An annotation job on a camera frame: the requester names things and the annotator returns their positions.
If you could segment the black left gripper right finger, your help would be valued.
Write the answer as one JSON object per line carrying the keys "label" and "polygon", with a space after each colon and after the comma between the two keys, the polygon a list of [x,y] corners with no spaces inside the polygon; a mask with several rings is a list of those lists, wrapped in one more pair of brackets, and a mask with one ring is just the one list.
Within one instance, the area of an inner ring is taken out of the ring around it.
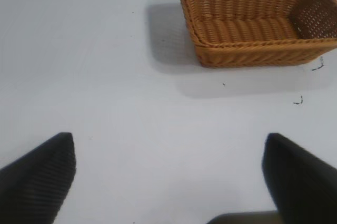
{"label": "black left gripper right finger", "polygon": [[283,135],[270,133],[262,170],[284,223],[336,223],[336,168]]}

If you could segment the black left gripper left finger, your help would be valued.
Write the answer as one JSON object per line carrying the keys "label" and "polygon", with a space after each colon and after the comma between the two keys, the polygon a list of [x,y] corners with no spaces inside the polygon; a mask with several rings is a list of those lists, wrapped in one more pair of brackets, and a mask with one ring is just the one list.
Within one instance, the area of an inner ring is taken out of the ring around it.
{"label": "black left gripper left finger", "polygon": [[53,223],[76,174],[71,133],[58,133],[1,169],[1,223]]}

